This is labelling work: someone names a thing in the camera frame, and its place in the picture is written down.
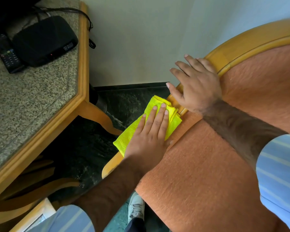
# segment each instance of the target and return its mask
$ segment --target black baseboard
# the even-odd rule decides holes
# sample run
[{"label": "black baseboard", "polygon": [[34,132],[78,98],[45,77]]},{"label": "black baseboard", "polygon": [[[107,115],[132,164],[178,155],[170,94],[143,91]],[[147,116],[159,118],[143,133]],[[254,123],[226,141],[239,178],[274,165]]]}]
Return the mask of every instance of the black baseboard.
[{"label": "black baseboard", "polygon": [[120,89],[142,89],[142,88],[166,87],[166,82],[130,84],[130,85],[111,85],[111,86],[99,86],[99,87],[93,87],[93,88],[96,91],[120,90]]}]

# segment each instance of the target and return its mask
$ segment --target power cord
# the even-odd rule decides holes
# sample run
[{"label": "power cord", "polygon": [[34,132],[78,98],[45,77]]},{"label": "power cord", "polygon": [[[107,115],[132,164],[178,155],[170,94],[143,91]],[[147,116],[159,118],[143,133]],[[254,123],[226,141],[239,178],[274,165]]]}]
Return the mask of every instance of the power cord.
[{"label": "power cord", "polygon": [[[48,8],[48,7],[35,6],[35,9],[33,9],[33,13],[35,13],[35,14],[47,13],[47,12],[52,12],[52,11],[62,11],[62,12],[70,12],[70,13],[82,14],[89,21],[90,25],[89,25],[88,31],[90,31],[93,28],[93,24],[92,24],[89,16],[85,12],[83,12],[83,11],[81,11],[79,9],[76,9],[76,8],[72,8],[72,7]],[[89,47],[92,48],[92,49],[94,49],[96,47],[95,43],[91,39],[89,39]]]}]

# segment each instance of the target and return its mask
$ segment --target white shoe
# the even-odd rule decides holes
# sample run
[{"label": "white shoe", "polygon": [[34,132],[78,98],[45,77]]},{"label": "white shoe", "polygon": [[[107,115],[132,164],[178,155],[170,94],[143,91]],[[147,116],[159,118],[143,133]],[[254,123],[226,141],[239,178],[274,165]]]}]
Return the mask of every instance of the white shoe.
[{"label": "white shoe", "polygon": [[144,200],[139,196],[138,193],[134,192],[128,205],[128,223],[133,218],[142,218],[144,220],[144,210]]}]

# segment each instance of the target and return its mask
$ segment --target person's right hand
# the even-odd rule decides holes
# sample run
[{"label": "person's right hand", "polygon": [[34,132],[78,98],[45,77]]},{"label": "person's right hand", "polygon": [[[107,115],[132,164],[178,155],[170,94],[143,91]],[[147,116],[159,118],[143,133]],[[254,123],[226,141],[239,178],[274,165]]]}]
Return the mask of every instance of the person's right hand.
[{"label": "person's right hand", "polygon": [[170,69],[182,83],[184,94],[170,82],[167,82],[167,87],[180,105],[189,111],[204,113],[222,97],[219,77],[209,61],[203,58],[195,59],[188,54],[185,54],[185,59],[190,65],[177,61],[175,65],[181,70]]}]

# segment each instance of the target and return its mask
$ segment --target shirt sleeve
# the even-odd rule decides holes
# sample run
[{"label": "shirt sleeve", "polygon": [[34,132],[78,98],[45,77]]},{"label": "shirt sleeve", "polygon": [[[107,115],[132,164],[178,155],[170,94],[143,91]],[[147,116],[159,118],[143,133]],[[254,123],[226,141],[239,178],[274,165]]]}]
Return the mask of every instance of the shirt sleeve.
[{"label": "shirt sleeve", "polygon": [[95,232],[89,216],[78,206],[68,205],[28,232]]},{"label": "shirt sleeve", "polygon": [[256,165],[260,199],[290,229],[290,134],[271,140]]}]

